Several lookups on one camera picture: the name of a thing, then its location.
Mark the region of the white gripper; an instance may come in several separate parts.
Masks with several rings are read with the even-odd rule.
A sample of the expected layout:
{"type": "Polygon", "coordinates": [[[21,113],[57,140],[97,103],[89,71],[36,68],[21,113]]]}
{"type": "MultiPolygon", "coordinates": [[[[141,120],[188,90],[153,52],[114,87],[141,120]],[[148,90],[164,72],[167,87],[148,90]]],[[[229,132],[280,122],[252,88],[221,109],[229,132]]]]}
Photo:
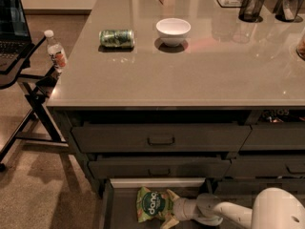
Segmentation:
{"type": "Polygon", "coordinates": [[[173,214],[169,216],[161,224],[160,229],[172,229],[179,221],[196,219],[198,217],[198,209],[195,199],[181,198],[174,191],[167,189],[167,193],[173,203],[173,214]]]}

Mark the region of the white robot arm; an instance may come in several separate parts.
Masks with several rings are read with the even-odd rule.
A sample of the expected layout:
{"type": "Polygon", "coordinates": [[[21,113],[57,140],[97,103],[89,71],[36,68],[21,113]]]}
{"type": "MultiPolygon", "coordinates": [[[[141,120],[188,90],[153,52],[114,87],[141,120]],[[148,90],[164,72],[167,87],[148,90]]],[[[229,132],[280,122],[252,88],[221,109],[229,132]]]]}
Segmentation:
{"type": "Polygon", "coordinates": [[[196,199],[181,198],[174,192],[173,214],[161,225],[171,229],[180,221],[195,220],[209,226],[229,220],[240,229],[305,229],[305,208],[292,194],[279,188],[267,188],[254,200],[252,208],[222,201],[213,194],[196,199]]]}

